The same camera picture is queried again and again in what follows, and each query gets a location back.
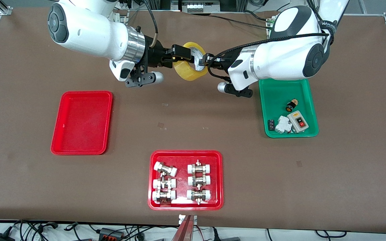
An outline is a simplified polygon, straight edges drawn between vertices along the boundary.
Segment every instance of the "green tray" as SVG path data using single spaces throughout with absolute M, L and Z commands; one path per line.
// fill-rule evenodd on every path
M 281 81 L 274 79 L 262 79 L 259 82 L 260 98 L 262 101 L 263 119 L 265 132 L 271 138 L 313 137 L 318 134 L 318 122 L 315 114 L 314 102 L 312 101 L 311 88 L 307 79 Z M 278 124 L 279 116 L 287 116 L 290 112 L 285 106 L 293 98 L 299 104 L 293 111 L 300 111 L 309 128 L 302 133 L 277 133 L 268 129 L 268 120 L 274 119 L 275 126 Z

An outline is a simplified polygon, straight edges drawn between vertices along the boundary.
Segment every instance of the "tabletop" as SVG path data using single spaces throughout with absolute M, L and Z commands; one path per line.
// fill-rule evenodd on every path
M 182 212 L 198 215 L 201 226 L 386 232 L 383 17 L 342 19 L 330 58 L 309 80 L 320 133 L 270 139 L 257 84 L 253 98 L 237 98 L 219 93 L 210 75 L 189 82 L 160 68 L 162 84 L 126 88 L 108 60 L 52 42 L 47 12 L 17 8 L 0 21 L 0 219 L 176 225 L 181 212 L 147 205 L 150 155 L 217 150 L 224 206 Z M 266 35 L 207 16 L 154 15 L 165 47 L 192 41 L 216 54 Z M 247 14 L 225 16 L 262 23 Z M 129 24 L 153 35 L 147 12 Z M 50 152 L 60 97 L 70 90 L 113 93 L 103 155 Z

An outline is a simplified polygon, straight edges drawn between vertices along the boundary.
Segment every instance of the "cable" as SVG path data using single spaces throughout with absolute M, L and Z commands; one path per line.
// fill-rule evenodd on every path
M 24 221 L 25 223 L 29 224 L 29 226 L 31 227 L 31 229 L 33 229 L 35 231 L 35 233 L 32 235 L 32 240 L 34 240 L 34 236 L 38 233 L 38 235 L 41 237 L 41 239 L 44 239 L 46 241 L 49 241 L 44 235 L 42 235 L 38 229 L 36 229 L 35 225 L 31 225 L 31 223 L 27 222 L 27 221 Z
M 158 35 L 159 35 L 159 31 L 157 30 L 156 19 L 154 18 L 154 15 L 153 15 L 153 12 L 151 11 L 150 6 L 148 5 L 148 3 L 147 3 L 146 0 L 143 0 L 143 1 L 144 1 L 145 6 L 146 6 L 147 9 L 148 9 L 148 12 L 150 13 L 151 19 L 153 20 L 153 24 L 154 24 L 155 34 L 154 34 L 154 37 L 153 37 L 153 42 L 152 42 L 151 45 L 150 45 L 151 48 L 154 48 L 154 46 L 156 45 L 156 42 L 157 42 L 157 37 L 158 37 Z
M 22 233 L 22 226 L 23 226 L 23 220 L 20 220 L 19 235 L 20 235 L 20 240 L 24 241 L 23 235 L 25 235 L 25 233 L 26 233 L 28 230 L 26 229 L 25 233 Z
M 257 16 L 254 12 L 251 12 L 249 10 L 245 10 L 244 12 L 248 12 L 250 13 L 254 18 L 257 18 L 258 20 L 262 20 L 262 21 L 268 21 L 266 18 L 260 18 L 259 16 Z
M 93 231 L 95 231 L 96 233 L 98 233 L 98 229 L 94 229 L 90 224 L 89 224 L 89 227 L 90 227 Z
M 208 228 L 207 229 L 201 229 L 199 226 L 196 226 L 198 229 L 197 230 L 193 230 L 193 232 L 197 232 L 197 231 L 202 231 L 202 230 L 208 230 Z
M 269 229 L 266 229 L 266 231 L 268 232 L 269 240 L 273 241 L 272 238 L 271 238 L 271 233 L 269 232 Z
M 214 74 L 214 73 L 211 71 L 211 64 L 212 64 L 218 57 L 221 57 L 221 56 L 224 55 L 225 53 L 228 53 L 228 52 L 231 52 L 231 51 L 234 51 L 234 50 L 237 50 L 237 49 L 242 49 L 242 48 L 245 48 L 245 47 L 250 47 L 250 46 L 254 46 L 254 45 L 259 45 L 259 44 L 262 44 L 262 43 L 270 43 L 270 42 L 277 42 L 277 41 L 289 40 L 289 39 L 292 39 L 292 38 L 304 38 L 304 37 L 312 37 L 312 36 L 328 36 L 328 34 L 327 34 L 327 33 L 320 33 L 320 32 L 317 32 L 317 33 L 307 33 L 307 34 L 299 34 L 299 35 L 290 35 L 290 36 L 285 36 L 285 37 L 271 38 L 271 39 L 260 40 L 260 41 L 256 41 L 256 42 L 252 42 L 252 43 L 248 43 L 248 44 L 239 45 L 239 46 L 236 46 L 236 47 L 233 47 L 233 48 L 224 50 L 223 52 L 220 52 L 219 54 L 217 54 L 216 56 L 214 56 L 214 57 L 210 60 L 210 62 L 208 63 L 208 72 L 209 72 L 210 75 L 212 75 L 213 77 L 221 78 L 221 79 L 224 79 L 225 81 L 228 81 L 228 80 L 230 79 L 228 76 L 216 75 L 216 74 Z
M 200 236 L 202 237 L 202 241 L 205 241 L 205 239 L 203 238 L 202 231 L 200 230 L 199 226 L 196 225 L 196 228 L 197 228 L 197 230 L 199 231 Z
M 308 2 L 308 5 L 309 7 L 312 9 L 312 12 L 314 12 L 315 16 L 320 20 L 322 21 L 323 19 L 321 18 L 321 16 L 318 14 L 318 11 L 317 11 L 317 8 L 315 7 L 315 4 L 313 2 L 311 2 L 311 0 L 306 0 L 306 2 Z
M 75 226 L 72 229 L 74 229 L 74 234 L 77 237 L 78 241 L 81 241 L 80 237 L 78 236 L 77 230 L 75 230 Z
M 28 233 L 26 234 L 26 237 L 25 237 L 25 240 L 26 240 L 26 241 L 28 240 L 29 234 L 30 234 L 31 231 L 32 231 L 31 226 L 29 226 L 28 228 L 29 228 L 29 231 L 28 231 Z
M 224 18 L 224 17 L 216 16 L 216 15 L 209 15 L 209 17 L 221 18 L 221 19 L 224 19 L 224 20 L 233 21 L 235 23 L 242 23 L 242 24 L 249 25 L 249 26 L 257 26 L 257 27 L 262 27 L 262 28 L 266 28 L 266 29 L 272 29 L 269 26 L 262 26 L 262 25 L 252 24 L 252 23 L 245 23 L 245 22 L 242 22 L 242 21 L 238 21 L 238 20 L 234 20 L 234 19 L 230 19 L 230 18 Z
M 288 4 L 290 4 L 290 3 L 287 3 L 286 5 L 280 7 L 279 9 L 282 9 L 283 7 L 287 6 Z
M 343 238 L 343 237 L 345 237 L 346 234 L 348 233 L 347 231 L 342 231 L 342 232 L 343 232 L 342 235 L 339 235 L 339 236 L 331 236 L 331 235 L 328 235 L 328 232 L 327 232 L 326 230 L 322 230 L 322 231 L 326 234 L 326 236 L 320 235 L 320 234 L 318 233 L 318 230 L 315 231 L 315 234 L 318 235 L 318 236 L 320 236 L 321 238 L 326 238 L 326 239 L 328 239 L 328 241 L 331 241 L 330 238 Z
M 147 230 L 150 230 L 150 229 L 152 229 L 152 228 L 154 228 L 154 227 L 146 228 L 145 230 L 142 230 L 141 232 L 138 232 L 137 234 L 133 235 L 132 237 L 131 237 L 130 234 L 129 234 L 127 237 L 125 237 L 125 239 L 126 239 L 126 240 L 130 240 L 131 238 L 135 237 L 136 235 L 141 234 L 141 233 L 143 233 L 143 232 L 145 232 L 145 231 L 147 231 Z
M 214 230 L 214 241 L 221 241 L 221 239 L 218 236 L 217 229 L 215 227 L 212 227 L 212 229 Z

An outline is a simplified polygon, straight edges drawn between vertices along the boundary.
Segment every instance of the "white floor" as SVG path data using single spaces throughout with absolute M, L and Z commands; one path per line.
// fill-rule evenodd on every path
M 12 224 L 9 223 L 0 223 L 0 233 L 4 231 Z M 51 227 L 46 227 L 44 229 L 43 235 L 49 241 L 77 241 L 77 237 L 74 234 L 74 231 L 64 231 L 63 229 L 67 224 L 61 224 L 57 229 L 52 229 Z M 109 228 L 109 229 L 122 229 L 125 226 L 101 226 L 101 225 L 92 225 L 94 229 Z M 15 228 L 11 230 L 10 237 L 15 240 L 20 240 L 19 225 L 17 224 Z M 22 233 L 25 233 L 28 229 L 27 224 L 23 224 Z M 210 227 L 201 227 L 204 240 L 214 239 L 213 229 Z M 266 229 L 238 229 L 238 228 L 216 228 L 219 237 L 223 238 L 233 238 L 239 237 L 241 241 L 269 241 L 269 237 L 266 233 Z M 98 241 L 99 235 L 95 233 L 88 225 L 78 225 L 76 227 L 78 236 L 80 239 L 93 239 Z M 193 241 L 202 241 L 197 228 L 193 232 Z M 165 241 L 172 240 L 176 232 L 175 228 L 153 228 L 146 232 L 145 241 L 155 241 L 158 239 L 165 239 Z M 273 241 L 327 241 L 326 238 L 321 238 L 315 234 L 314 231 L 310 230 L 287 230 L 287 229 L 270 229 L 270 234 Z M 342 232 L 329 232 L 329 235 L 339 236 Z M 32 238 L 33 232 L 28 237 L 30 241 Z M 38 235 L 35 236 L 35 241 L 39 241 L 40 238 Z M 376 233 L 357 233 L 357 232 L 348 232 L 348 234 L 343 238 L 332 238 L 332 240 L 337 241 L 386 241 L 386 234 L 376 234 Z

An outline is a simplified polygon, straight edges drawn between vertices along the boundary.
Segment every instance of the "wire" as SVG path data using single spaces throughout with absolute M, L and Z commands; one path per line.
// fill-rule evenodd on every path
M 326 238 L 326 239 L 328 239 L 328 241 L 331 241 L 330 238 L 343 238 L 343 237 L 345 237 L 346 234 L 348 233 L 347 231 L 342 231 L 342 232 L 343 232 L 342 235 L 339 235 L 339 236 L 331 236 L 331 235 L 328 235 L 328 232 L 327 232 L 326 230 L 322 230 L 322 231 L 326 234 L 326 236 L 323 236 L 323 235 L 320 235 L 320 234 L 318 233 L 318 231 L 319 231 L 319 230 L 316 230 L 316 231 L 315 231 L 316 235 L 318 235 L 318 236 L 320 236 L 320 237 L 322 237 L 322 238 Z
M 286 5 L 280 7 L 279 9 L 282 9 L 283 7 L 287 6 L 288 4 L 290 4 L 290 3 L 287 3 Z
M 327 33 L 320 33 L 320 32 L 317 32 L 317 33 L 307 33 L 307 34 L 299 34 L 299 35 L 290 35 L 290 36 L 279 37 L 279 38 L 271 38 L 271 39 L 260 40 L 260 41 L 256 41 L 256 42 L 252 42 L 252 43 L 248 43 L 248 44 L 242 44 L 242 45 L 239 45 L 239 46 L 236 46 L 236 47 L 233 47 L 233 48 L 224 50 L 223 52 L 220 52 L 219 54 L 217 54 L 216 56 L 214 56 L 214 57 L 210 60 L 210 62 L 208 63 L 208 72 L 209 72 L 210 75 L 212 75 L 213 77 L 221 78 L 221 79 L 224 79 L 224 80 L 227 81 L 227 80 L 229 79 L 229 77 L 227 77 L 227 76 L 221 76 L 221 75 L 216 75 L 216 74 L 214 74 L 214 73 L 211 71 L 211 64 L 212 64 L 218 57 L 221 57 L 222 55 L 224 55 L 224 54 L 226 54 L 226 53 L 228 53 L 228 52 L 237 50 L 237 49 L 242 49 L 242 48 L 245 48 L 245 47 L 250 47 L 250 46 L 254 46 L 254 45 L 259 45 L 259 44 L 262 44 L 262 43 L 270 43 L 270 42 L 277 42 L 277 41 L 289 40 L 289 39 L 292 39 L 292 38 L 304 38 L 304 37 L 312 37 L 312 36 L 328 36 L 328 34 L 327 34 Z
M 138 232 L 137 234 L 133 235 L 132 237 L 130 236 L 131 234 L 129 234 L 127 237 L 125 237 L 125 239 L 126 239 L 126 240 L 130 240 L 131 238 L 137 236 L 138 234 L 141 234 L 141 233 L 143 233 L 143 232 L 145 232 L 145 231 L 147 231 L 147 230 L 150 230 L 150 229 L 152 229 L 152 228 L 154 228 L 154 227 L 148 227 L 148 228 L 146 228 L 145 230 L 142 230 L 141 232 Z
M 202 231 L 200 230 L 199 226 L 196 225 L 196 228 L 197 228 L 197 230 L 199 231 L 200 236 L 202 237 L 202 241 L 205 241 L 205 239 L 203 238 Z
M 309 7 L 312 9 L 312 12 L 314 12 L 315 16 L 316 16 L 320 21 L 322 21 L 323 19 L 322 19 L 321 16 L 318 14 L 318 11 L 317 11 L 317 8 L 315 7 L 314 2 L 311 2 L 311 0 L 306 0 L 306 2 L 308 2 L 308 5 L 309 5 Z
M 206 229 L 201 229 L 199 226 L 196 226 L 198 229 L 197 230 L 194 230 L 193 232 L 197 232 L 197 231 L 202 231 L 202 230 L 208 230 L 208 228 L 206 228 Z
M 248 12 L 250 13 L 254 18 L 257 18 L 258 20 L 262 20 L 262 21 L 268 21 L 266 18 L 260 18 L 259 16 L 257 16 L 254 12 L 251 12 L 249 10 L 245 10 L 244 12 Z
M 238 21 L 238 20 L 234 20 L 234 19 L 230 19 L 230 18 L 224 18 L 224 17 L 216 16 L 216 15 L 209 15 L 209 17 L 221 18 L 221 19 L 224 19 L 224 20 L 233 21 L 235 23 L 242 23 L 242 24 L 249 25 L 249 26 L 257 26 L 257 27 L 262 27 L 262 28 L 266 28 L 266 29 L 272 29 L 269 26 L 262 26 L 262 25 L 252 24 L 252 23 L 245 23 L 245 22 L 242 22 L 242 21 Z
M 20 235 L 20 240 L 24 241 L 23 235 L 25 235 L 25 233 L 26 233 L 28 230 L 26 229 L 25 233 L 22 233 L 22 227 L 23 227 L 23 220 L 20 220 L 19 235 Z
M 32 231 L 31 226 L 29 226 L 28 228 L 29 228 L 29 231 L 28 231 L 28 233 L 26 234 L 26 237 L 25 237 L 25 240 L 26 240 L 26 241 L 28 240 L 29 234 L 30 234 L 31 231 Z
M 148 9 L 148 12 L 150 13 L 151 19 L 153 20 L 153 24 L 154 24 L 155 34 L 154 34 L 154 37 L 153 37 L 153 42 L 152 42 L 151 45 L 150 45 L 151 48 L 154 48 L 154 46 L 156 45 L 156 42 L 157 42 L 157 37 L 158 37 L 158 35 L 159 35 L 159 31 L 157 30 L 156 19 L 154 18 L 154 15 L 153 15 L 153 12 L 151 11 L 150 6 L 148 5 L 148 3 L 147 3 L 146 0 L 143 0 L 143 1 L 144 1 L 145 6 L 146 6 L 147 9 Z
M 271 237 L 271 233 L 269 232 L 269 229 L 266 229 L 266 231 L 268 232 L 269 240 L 270 240 L 270 241 L 273 241 L 273 240 L 272 240 L 272 237 Z
M 215 227 L 212 227 L 212 229 L 214 230 L 214 241 L 221 241 L 221 239 L 218 236 L 217 229 Z
M 94 229 L 90 224 L 89 224 L 89 227 L 90 227 L 93 231 L 95 231 L 96 233 L 98 233 L 98 229 Z
M 74 230 L 74 234 L 77 237 L 78 241 L 81 241 L 80 237 L 78 236 L 77 230 L 75 230 L 75 226 L 72 229 Z
M 31 229 L 33 229 L 35 231 L 35 233 L 32 235 L 32 240 L 34 240 L 34 236 L 38 233 L 38 235 L 40 235 L 41 239 L 44 239 L 46 241 L 49 241 L 44 235 L 42 235 L 38 229 L 36 229 L 35 227 L 35 224 L 34 225 L 31 225 L 29 222 L 27 221 L 24 221 L 25 223 L 29 224 L 29 226 L 31 227 Z

